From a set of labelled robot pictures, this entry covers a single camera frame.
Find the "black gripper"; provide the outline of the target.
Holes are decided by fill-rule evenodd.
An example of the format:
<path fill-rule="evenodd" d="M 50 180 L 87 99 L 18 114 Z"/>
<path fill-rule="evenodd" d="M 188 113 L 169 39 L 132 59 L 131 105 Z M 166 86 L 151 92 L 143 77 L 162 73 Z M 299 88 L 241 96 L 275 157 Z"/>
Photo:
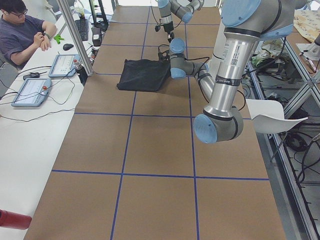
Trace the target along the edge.
<path fill-rule="evenodd" d="M 158 60 L 165 62 L 170 60 L 170 50 L 167 49 L 165 51 L 161 51 L 160 49 L 158 50 Z"/>
<path fill-rule="evenodd" d="M 167 22 L 163 24 L 164 31 L 167 33 L 167 40 L 171 42 L 174 38 L 174 25 L 173 22 Z"/>

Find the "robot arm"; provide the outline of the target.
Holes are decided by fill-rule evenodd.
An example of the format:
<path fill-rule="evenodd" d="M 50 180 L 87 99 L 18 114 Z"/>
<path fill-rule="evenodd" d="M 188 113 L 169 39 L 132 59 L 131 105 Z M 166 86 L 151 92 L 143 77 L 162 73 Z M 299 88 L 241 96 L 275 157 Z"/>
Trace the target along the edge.
<path fill-rule="evenodd" d="M 169 44 L 170 73 L 174 79 L 193 76 L 209 98 L 203 112 L 195 117 L 193 129 L 203 143 L 237 138 L 243 118 L 233 105 L 245 66 L 259 41 L 288 36 L 293 29 L 294 0 L 225 0 L 221 23 L 226 38 L 217 72 L 206 64 L 187 60 L 185 42 L 173 38 Z"/>
<path fill-rule="evenodd" d="M 192 19 L 194 12 L 200 10 L 204 5 L 203 0 L 189 0 L 186 6 L 182 6 L 176 0 L 158 0 L 157 2 L 160 23 L 156 25 L 155 31 L 158 32 L 163 27 L 169 43 L 175 38 L 172 14 L 187 24 Z"/>

